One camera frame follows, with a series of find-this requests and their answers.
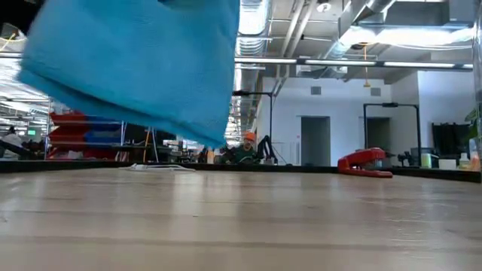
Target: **wooden table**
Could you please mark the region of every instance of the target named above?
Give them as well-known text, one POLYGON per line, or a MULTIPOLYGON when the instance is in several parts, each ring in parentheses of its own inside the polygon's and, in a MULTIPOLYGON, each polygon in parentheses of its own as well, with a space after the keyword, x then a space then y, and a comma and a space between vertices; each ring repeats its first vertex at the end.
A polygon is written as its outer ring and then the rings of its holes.
POLYGON ((0 267, 482 270, 482 187, 329 174, 0 175, 0 267))

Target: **blue cloth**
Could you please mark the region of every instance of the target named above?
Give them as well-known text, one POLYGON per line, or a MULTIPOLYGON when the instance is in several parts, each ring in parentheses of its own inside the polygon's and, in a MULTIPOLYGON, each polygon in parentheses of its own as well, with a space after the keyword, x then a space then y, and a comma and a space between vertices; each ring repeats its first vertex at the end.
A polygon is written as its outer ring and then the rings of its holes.
POLYGON ((85 114, 218 147, 239 0, 49 0, 19 79, 85 114))

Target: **man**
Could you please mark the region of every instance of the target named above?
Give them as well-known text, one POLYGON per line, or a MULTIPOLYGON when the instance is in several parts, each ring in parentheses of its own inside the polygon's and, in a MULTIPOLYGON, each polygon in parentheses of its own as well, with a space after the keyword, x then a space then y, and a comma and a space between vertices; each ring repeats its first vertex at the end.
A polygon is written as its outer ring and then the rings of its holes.
MULTIPOLYGON (((15 133, 15 127, 10 127, 8 134, 2 138, 3 142, 15 145, 17 147, 22 147, 22 139, 15 133)), ((5 150, 3 154, 4 160, 18 160, 19 155, 12 151, 5 150)))
POLYGON ((256 158, 256 151, 253 148, 256 141, 256 134, 247 132, 244 137, 243 145, 226 150, 222 161, 224 163, 253 163, 256 158))

